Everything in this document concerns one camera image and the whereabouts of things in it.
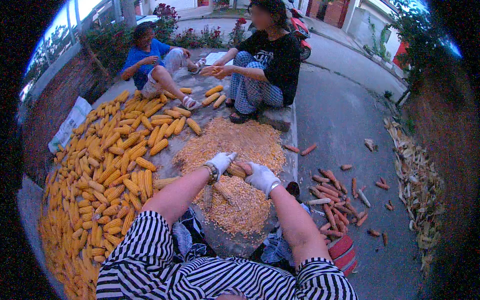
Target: hair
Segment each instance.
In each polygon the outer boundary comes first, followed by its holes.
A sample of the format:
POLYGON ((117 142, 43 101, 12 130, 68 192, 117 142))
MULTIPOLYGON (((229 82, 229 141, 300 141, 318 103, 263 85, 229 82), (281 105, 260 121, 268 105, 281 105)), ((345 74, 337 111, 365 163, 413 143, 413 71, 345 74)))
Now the hair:
POLYGON ((153 29, 154 28, 154 24, 153 22, 143 22, 143 23, 140 23, 138 24, 137 27, 135 27, 133 33, 132 33, 132 43, 137 46, 138 45, 138 41, 145 35, 145 33, 149 30, 149 29, 153 29))
POLYGON ((251 0, 248 6, 248 12, 252 6, 268 11, 273 15, 274 25, 283 29, 287 29, 287 11, 285 3, 282 0, 251 0))

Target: foot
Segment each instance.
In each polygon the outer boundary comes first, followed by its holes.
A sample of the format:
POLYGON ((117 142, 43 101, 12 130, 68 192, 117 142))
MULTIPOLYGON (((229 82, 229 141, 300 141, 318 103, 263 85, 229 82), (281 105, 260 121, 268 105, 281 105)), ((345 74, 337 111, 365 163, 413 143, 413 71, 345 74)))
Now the foot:
POLYGON ((235 99, 228 98, 225 101, 225 106, 227 106, 228 108, 232 108, 234 105, 235 105, 235 99))
POLYGON ((198 72, 200 72, 200 70, 204 67, 206 62, 207 62, 206 59, 200 59, 199 61, 197 61, 196 64, 189 66, 187 69, 191 74, 198 74, 198 72))
POLYGON ((181 103, 188 110, 194 110, 195 108, 202 106, 200 102, 198 102, 195 99, 192 99, 192 97, 189 97, 189 96, 185 96, 185 98, 183 98, 181 103))
POLYGON ((230 121, 234 124, 243 124, 250 118, 250 115, 234 112, 230 115, 230 121))

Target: white car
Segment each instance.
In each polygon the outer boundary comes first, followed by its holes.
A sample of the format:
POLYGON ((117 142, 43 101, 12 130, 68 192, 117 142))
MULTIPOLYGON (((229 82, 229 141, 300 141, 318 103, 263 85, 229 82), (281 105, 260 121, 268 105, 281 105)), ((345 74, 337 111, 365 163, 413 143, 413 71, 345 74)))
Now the white car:
POLYGON ((160 20, 160 18, 155 16, 155 15, 152 15, 152 16, 135 16, 135 18, 137 19, 137 25, 139 25, 143 22, 149 22, 149 21, 155 23, 156 21, 160 20))

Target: white sandal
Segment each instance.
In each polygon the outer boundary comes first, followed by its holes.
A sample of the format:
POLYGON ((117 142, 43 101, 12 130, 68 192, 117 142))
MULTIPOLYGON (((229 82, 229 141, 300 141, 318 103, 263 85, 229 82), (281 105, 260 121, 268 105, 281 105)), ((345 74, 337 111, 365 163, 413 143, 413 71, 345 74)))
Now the white sandal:
POLYGON ((206 62, 207 62, 206 59, 200 59, 199 61, 197 61, 197 63, 195 64, 197 66, 197 70, 190 72, 190 74, 192 75, 198 74, 200 70, 205 66, 206 62))
POLYGON ((188 96, 185 96, 185 98, 183 98, 181 104, 188 110, 194 110, 195 108, 199 108, 200 106, 202 106, 202 104, 200 102, 198 102, 197 100, 194 100, 194 99, 192 99, 192 97, 188 97, 188 96), (195 105, 192 106, 192 107, 189 107, 192 102, 195 102, 195 105))

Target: woman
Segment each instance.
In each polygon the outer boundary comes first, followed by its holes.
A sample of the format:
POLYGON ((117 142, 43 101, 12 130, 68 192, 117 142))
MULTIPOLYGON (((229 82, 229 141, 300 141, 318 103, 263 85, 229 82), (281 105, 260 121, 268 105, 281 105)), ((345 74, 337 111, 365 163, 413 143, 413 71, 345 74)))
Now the woman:
POLYGON ((260 106, 281 108, 293 103, 300 70, 298 40, 288 33, 282 0, 252 0, 257 31, 201 71, 218 79, 232 75, 227 106, 235 106, 233 123, 244 123, 260 106), (233 65, 225 66, 234 58, 233 65))
POLYGON ((235 156, 217 154, 145 203, 125 239, 101 266, 98 299, 357 299, 343 273, 332 264, 325 236, 265 166, 238 163, 249 175, 245 182, 271 197, 293 253, 296 278, 247 259, 219 258, 190 235, 187 226, 199 234, 201 228, 189 205, 206 184, 218 180, 235 156), (178 238, 173 239, 172 232, 178 238), (181 263, 174 262, 178 256, 181 263))
POLYGON ((181 67, 187 67, 192 73, 197 73, 205 65, 202 59, 196 64, 190 60, 187 49, 160 43, 154 38, 152 22, 139 24, 133 32, 134 46, 128 53, 127 60, 121 72, 123 80, 133 77, 135 86, 146 98, 153 98, 167 90, 182 99, 182 104, 188 110, 201 105, 180 91, 172 79, 173 73, 181 67))

